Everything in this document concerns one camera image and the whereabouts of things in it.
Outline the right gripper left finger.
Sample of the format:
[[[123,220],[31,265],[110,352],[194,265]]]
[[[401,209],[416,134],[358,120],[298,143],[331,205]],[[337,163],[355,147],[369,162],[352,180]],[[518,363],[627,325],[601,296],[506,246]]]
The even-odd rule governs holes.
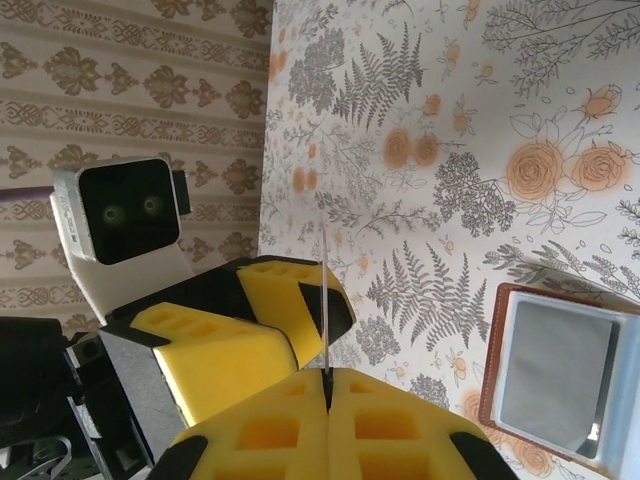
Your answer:
[[[301,370],[190,427],[150,479],[327,479],[328,377]]]

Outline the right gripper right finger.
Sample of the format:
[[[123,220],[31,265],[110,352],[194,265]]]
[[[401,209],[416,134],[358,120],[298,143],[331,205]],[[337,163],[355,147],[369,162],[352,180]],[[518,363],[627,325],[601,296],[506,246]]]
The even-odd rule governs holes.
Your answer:
[[[478,425],[362,372],[328,377],[330,479],[515,479]]]

